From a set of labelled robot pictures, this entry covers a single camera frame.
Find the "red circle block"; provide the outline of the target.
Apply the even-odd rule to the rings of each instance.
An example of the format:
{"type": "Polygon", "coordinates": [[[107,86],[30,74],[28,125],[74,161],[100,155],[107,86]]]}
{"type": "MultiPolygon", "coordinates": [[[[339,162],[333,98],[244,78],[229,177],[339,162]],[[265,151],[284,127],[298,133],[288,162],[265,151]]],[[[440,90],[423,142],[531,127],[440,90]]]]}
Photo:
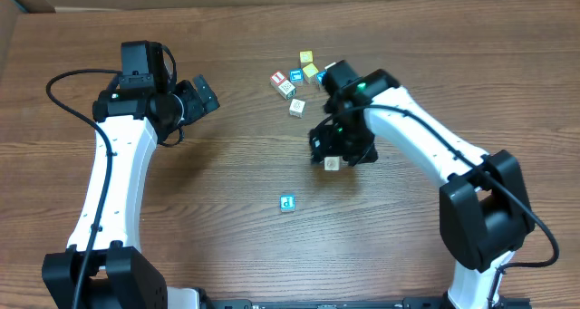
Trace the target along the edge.
{"type": "Polygon", "coordinates": [[[332,156],[324,158],[324,170],[325,171],[338,171],[341,167],[341,158],[332,156]]]}

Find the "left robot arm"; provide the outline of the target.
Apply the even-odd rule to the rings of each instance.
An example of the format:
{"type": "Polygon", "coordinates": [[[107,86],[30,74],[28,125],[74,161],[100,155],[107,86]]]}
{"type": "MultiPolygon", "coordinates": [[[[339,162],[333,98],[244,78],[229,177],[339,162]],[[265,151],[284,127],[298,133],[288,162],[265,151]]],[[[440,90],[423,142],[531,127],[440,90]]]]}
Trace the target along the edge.
{"type": "Polygon", "coordinates": [[[177,79],[169,48],[121,45],[121,64],[82,116],[95,130],[92,174],[79,220],[42,279],[60,308],[210,308],[200,288],[177,288],[141,253],[140,210],[150,160],[171,133],[219,107],[201,75],[177,79]]]}

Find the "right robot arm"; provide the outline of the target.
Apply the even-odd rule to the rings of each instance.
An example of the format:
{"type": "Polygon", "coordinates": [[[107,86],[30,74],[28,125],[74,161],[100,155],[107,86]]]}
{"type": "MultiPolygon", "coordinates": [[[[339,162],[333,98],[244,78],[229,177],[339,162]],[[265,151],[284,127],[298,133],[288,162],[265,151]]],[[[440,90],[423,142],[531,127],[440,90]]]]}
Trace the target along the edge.
{"type": "Polygon", "coordinates": [[[516,158],[464,141],[382,69],[361,76],[340,61],[318,84],[328,117],[309,132],[311,161],[336,157],[354,167],[378,159],[376,138],[394,145],[439,190],[440,235],[456,260],[442,307],[500,307],[498,270],[535,228],[516,158]]]}

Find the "white spiral block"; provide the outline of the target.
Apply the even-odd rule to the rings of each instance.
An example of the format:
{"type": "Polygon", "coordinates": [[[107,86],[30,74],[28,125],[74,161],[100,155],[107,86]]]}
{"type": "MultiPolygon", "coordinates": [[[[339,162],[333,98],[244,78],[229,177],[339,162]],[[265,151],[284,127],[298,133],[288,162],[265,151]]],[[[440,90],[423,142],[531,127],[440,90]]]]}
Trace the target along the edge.
{"type": "Polygon", "coordinates": [[[304,115],[304,110],[305,110],[305,101],[292,99],[289,107],[289,113],[292,116],[302,118],[304,115]]]}

